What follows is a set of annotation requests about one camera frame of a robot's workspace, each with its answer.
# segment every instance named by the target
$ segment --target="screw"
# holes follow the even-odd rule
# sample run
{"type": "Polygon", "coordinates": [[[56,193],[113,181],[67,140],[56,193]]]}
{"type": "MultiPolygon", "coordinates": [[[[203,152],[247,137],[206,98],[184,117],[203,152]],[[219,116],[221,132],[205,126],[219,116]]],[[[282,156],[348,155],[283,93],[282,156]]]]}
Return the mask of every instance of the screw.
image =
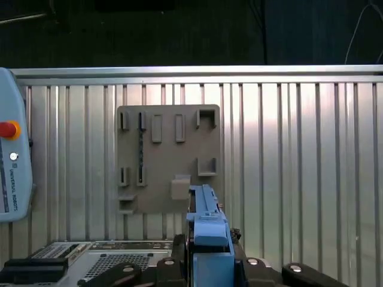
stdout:
{"type": "Polygon", "coordinates": [[[249,259],[247,259],[247,262],[249,262],[251,265],[257,265],[258,264],[258,260],[256,260],[255,258],[249,258],[249,259]]]}
{"type": "Polygon", "coordinates": [[[125,266],[125,268],[122,269],[122,271],[124,271],[124,272],[132,272],[133,270],[134,269],[132,267],[130,267],[130,266],[125,266]]]}
{"type": "Polygon", "coordinates": [[[296,272],[296,273],[300,273],[300,272],[302,272],[302,268],[300,268],[300,267],[297,266],[297,265],[291,265],[291,266],[290,266],[290,269],[293,270],[293,271],[296,272]]]}

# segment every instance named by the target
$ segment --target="gray block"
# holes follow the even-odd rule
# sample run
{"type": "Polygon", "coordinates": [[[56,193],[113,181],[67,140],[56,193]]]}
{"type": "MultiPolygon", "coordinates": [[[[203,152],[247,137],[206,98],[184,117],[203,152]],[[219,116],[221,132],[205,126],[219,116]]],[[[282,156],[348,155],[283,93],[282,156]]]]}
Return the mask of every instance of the gray block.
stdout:
{"type": "Polygon", "coordinates": [[[187,200],[189,198],[190,175],[175,175],[171,182],[172,200],[187,200]]]}
{"type": "Polygon", "coordinates": [[[217,105],[120,106],[121,115],[129,128],[117,129],[120,212],[185,212],[190,184],[210,184],[224,200],[217,105]]]}

